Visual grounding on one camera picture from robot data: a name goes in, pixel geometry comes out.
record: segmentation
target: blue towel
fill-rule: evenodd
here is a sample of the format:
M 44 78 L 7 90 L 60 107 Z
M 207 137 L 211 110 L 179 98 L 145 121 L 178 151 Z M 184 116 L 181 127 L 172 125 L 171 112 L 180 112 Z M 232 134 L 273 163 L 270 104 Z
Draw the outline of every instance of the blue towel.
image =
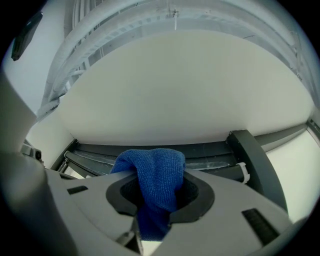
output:
M 183 184 L 186 159 L 166 148 L 131 149 L 121 153 L 110 173 L 137 171 L 145 204 L 138 211 L 141 239 L 161 241 L 169 231 L 169 215 L 177 210 L 175 191 Z

